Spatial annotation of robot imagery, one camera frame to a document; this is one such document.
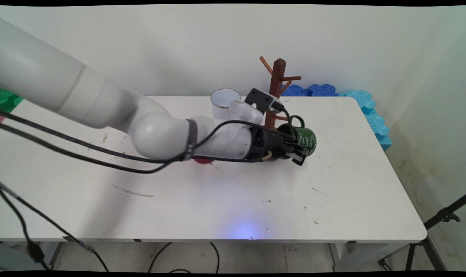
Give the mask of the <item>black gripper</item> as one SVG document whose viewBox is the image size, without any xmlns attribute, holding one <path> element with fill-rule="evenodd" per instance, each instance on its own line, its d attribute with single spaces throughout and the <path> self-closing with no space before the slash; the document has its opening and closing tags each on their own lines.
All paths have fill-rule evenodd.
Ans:
<svg viewBox="0 0 466 277">
<path fill-rule="evenodd" d="M 303 165 L 309 151 L 296 151 L 299 147 L 296 133 L 283 133 L 270 128 L 250 128 L 251 145 L 250 161 L 266 161 L 289 159 L 288 152 L 292 152 L 292 161 L 296 165 Z"/>
</svg>

